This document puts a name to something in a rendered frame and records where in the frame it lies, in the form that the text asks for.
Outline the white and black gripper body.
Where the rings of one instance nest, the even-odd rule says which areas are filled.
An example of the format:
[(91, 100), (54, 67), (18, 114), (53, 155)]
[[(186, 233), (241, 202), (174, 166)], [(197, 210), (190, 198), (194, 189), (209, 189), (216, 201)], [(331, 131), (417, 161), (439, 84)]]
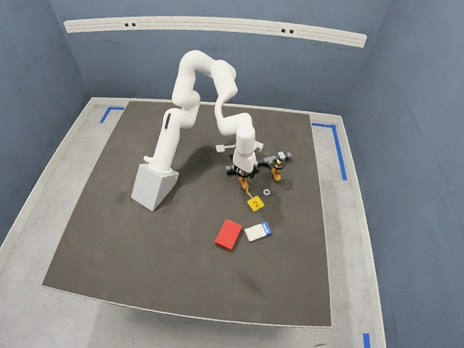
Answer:
[(235, 166), (250, 173), (252, 172), (253, 165), (256, 165), (255, 154), (253, 153), (251, 157), (243, 158), (237, 155), (236, 149), (235, 149), (234, 154), (233, 154), (233, 163)]

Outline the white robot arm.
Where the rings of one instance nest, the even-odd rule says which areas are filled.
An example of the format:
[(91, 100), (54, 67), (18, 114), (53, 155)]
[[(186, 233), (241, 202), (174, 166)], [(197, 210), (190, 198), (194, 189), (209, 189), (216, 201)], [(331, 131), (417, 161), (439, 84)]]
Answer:
[(181, 60), (172, 97), (173, 103), (182, 107), (182, 110), (166, 111), (154, 157), (144, 157), (144, 160), (149, 162), (149, 169), (154, 172), (172, 173), (170, 166), (180, 138), (180, 129), (188, 130), (195, 123), (200, 105), (200, 97), (197, 92), (193, 91), (196, 70), (213, 78), (215, 82), (219, 96), (215, 104), (217, 126), (224, 136), (236, 133), (234, 145), (237, 155), (247, 158), (253, 155), (254, 150), (261, 152), (263, 149), (263, 145), (254, 140), (255, 131), (252, 127), (252, 119), (247, 113), (226, 118), (223, 118), (221, 114), (223, 104), (237, 93), (234, 68), (227, 62), (215, 61), (200, 51), (190, 51)]

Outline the yellow number tag with chain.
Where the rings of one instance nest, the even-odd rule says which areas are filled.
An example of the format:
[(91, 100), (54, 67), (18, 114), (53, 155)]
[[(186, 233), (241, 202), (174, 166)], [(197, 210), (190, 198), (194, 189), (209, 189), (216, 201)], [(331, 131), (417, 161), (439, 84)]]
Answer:
[(258, 196), (250, 199), (248, 203), (254, 211), (264, 206), (264, 204), (261, 202)]

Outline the red flat block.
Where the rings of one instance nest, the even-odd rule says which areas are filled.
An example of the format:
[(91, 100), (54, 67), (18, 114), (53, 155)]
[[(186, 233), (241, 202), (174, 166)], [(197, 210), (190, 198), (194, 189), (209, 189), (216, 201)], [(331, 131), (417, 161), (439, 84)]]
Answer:
[(215, 241), (215, 244), (228, 250), (232, 250), (241, 231), (241, 227), (241, 225), (226, 220)]

